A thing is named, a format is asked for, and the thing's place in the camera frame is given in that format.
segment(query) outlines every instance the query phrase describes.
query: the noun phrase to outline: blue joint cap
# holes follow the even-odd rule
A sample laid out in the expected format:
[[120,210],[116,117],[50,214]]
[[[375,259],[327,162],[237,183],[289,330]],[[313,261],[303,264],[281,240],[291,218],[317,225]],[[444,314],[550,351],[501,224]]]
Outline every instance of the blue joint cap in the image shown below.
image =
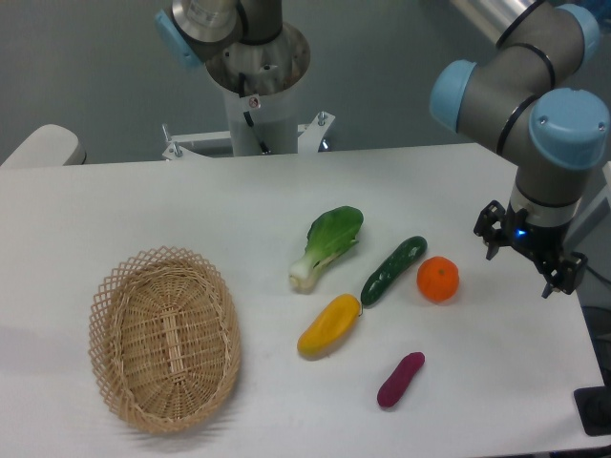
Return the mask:
[[432,87],[431,115],[453,132],[457,132],[460,105],[474,68],[474,62],[457,60],[446,67]]
[[541,154],[559,167],[587,170],[604,156],[611,128],[606,105],[587,91],[556,89],[531,111],[529,131]]
[[600,44],[600,27],[594,14],[583,7],[573,4],[566,4],[558,7],[559,10],[565,10],[573,14],[573,17],[579,22],[581,31],[583,32],[583,62],[587,62],[592,58],[599,49]]
[[184,41],[172,20],[165,11],[160,11],[155,16],[157,32],[163,43],[170,52],[179,60],[180,64],[187,69],[195,69],[201,65],[200,59],[195,55],[191,47]]

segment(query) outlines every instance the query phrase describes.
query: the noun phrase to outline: toy fruit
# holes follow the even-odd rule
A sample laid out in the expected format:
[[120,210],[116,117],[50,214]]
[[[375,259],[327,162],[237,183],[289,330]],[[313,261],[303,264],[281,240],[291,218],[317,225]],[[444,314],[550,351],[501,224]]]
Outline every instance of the toy fruit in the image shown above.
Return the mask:
[[424,354],[420,352],[410,353],[401,360],[378,391],[378,405],[381,408],[390,408],[399,402],[413,376],[424,365],[424,360]]
[[297,342],[299,352],[315,357],[344,336],[361,313],[361,304],[350,294],[335,298],[314,320]]
[[390,256],[371,274],[363,291],[361,304],[374,305],[390,288],[390,285],[427,251],[427,241],[415,236],[401,243]]
[[451,260],[436,256],[425,260],[416,280],[422,295],[432,302],[443,302],[458,290],[458,267]]

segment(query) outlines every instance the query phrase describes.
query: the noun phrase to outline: fake vegetable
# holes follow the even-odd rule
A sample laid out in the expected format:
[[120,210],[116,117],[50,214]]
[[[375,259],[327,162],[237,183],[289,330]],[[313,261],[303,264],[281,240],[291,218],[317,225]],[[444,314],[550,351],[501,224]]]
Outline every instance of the fake vegetable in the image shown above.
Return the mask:
[[364,306],[376,303],[392,282],[419,260],[425,251],[427,241],[420,236],[411,237],[401,243],[366,281],[361,292],[361,303]]
[[338,296],[302,334],[297,349],[304,356],[317,356],[344,336],[354,326],[360,313],[361,304],[354,296]]
[[288,269],[290,283],[309,291],[325,268],[355,245],[363,214],[352,207],[339,207],[320,215],[307,232],[304,255]]
[[378,405],[381,408],[393,407],[399,402],[411,379],[424,365],[424,354],[410,353],[394,369],[390,377],[384,382],[378,391]]
[[418,269],[418,289],[432,302],[443,302],[458,290],[458,267],[441,256],[425,260]]

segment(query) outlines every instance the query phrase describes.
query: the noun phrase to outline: cucumber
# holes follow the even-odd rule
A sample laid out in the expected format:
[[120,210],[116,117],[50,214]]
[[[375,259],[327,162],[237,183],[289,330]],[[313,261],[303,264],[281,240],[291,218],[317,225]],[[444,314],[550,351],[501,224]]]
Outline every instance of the cucumber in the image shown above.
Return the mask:
[[374,305],[389,289],[392,282],[419,260],[425,251],[427,251],[427,241],[420,236],[410,237],[397,246],[366,281],[361,292],[361,304]]

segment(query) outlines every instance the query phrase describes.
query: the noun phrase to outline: black cable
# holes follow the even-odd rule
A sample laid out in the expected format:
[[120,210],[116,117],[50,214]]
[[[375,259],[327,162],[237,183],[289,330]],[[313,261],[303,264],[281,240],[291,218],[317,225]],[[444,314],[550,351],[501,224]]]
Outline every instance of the black cable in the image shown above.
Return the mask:
[[602,284],[604,284],[605,286],[611,288],[611,280],[607,279],[604,275],[600,274],[599,272],[597,272],[596,270],[594,270],[592,267],[590,267],[589,265],[585,266],[586,270],[588,272],[590,272],[594,277],[596,277],[596,279],[598,281],[600,281]]
[[[246,96],[246,89],[245,89],[246,75],[240,72],[238,73],[238,77],[239,77],[238,95],[240,96],[240,98],[243,98]],[[257,143],[259,143],[259,148],[261,148],[261,153],[263,155],[270,155],[271,151],[269,150],[265,142],[262,139],[260,139],[259,136],[257,135],[257,131],[255,130],[255,122],[252,120],[252,116],[250,115],[250,112],[244,112],[244,119],[248,127],[250,127],[250,131],[252,132],[253,136],[255,137],[255,140],[257,140]]]

